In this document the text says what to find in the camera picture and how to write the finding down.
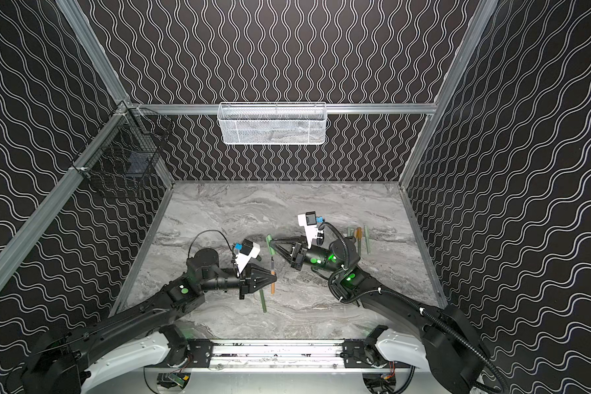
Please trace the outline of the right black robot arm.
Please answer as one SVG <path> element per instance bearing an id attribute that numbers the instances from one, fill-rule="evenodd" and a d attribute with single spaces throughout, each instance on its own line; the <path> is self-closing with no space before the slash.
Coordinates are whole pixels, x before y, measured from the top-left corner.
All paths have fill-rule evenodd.
<path id="1" fill-rule="evenodd" d="M 359 303 L 408 330 L 425 350 L 429 372 L 448 392 L 507 392 L 504 375 L 463 313 L 452 305 L 426 305 L 383 285 L 359 266 L 353 237 L 337 239 L 327 248 L 311 245 L 305 236 L 274 238 L 268 244 L 294 269 L 308 264 L 329 272 L 328 288 L 341 303 Z"/>

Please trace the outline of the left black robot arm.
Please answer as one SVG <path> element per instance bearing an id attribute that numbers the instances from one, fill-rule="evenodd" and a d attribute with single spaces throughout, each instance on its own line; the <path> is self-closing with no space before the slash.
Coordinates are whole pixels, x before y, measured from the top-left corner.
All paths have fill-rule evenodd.
<path id="1" fill-rule="evenodd" d="M 140 367 L 185 369 L 195 355 L 175 325 L 179 318 L 202 305 L 208 291 L 236 289 L 243 299 L 277 280 L 253 263 L 243 270 L 220 269 L 212 248 L 197 251 L 186 265 L 184 274 L 128 310 L 83 328 L 44 333 L 16 386 L 25 393 L 82 393 Z"/>

